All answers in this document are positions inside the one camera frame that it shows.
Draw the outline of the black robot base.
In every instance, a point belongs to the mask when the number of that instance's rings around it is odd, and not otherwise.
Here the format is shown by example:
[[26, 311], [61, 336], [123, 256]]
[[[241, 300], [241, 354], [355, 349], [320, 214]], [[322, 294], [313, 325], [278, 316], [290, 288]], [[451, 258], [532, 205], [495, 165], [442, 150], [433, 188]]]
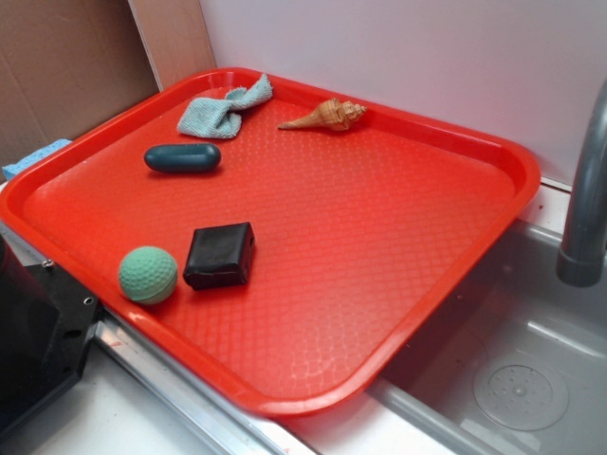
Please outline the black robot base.
[[1, 241], [1, 438], [77, 384], [99, 298], [58, 264], [22, 264]]

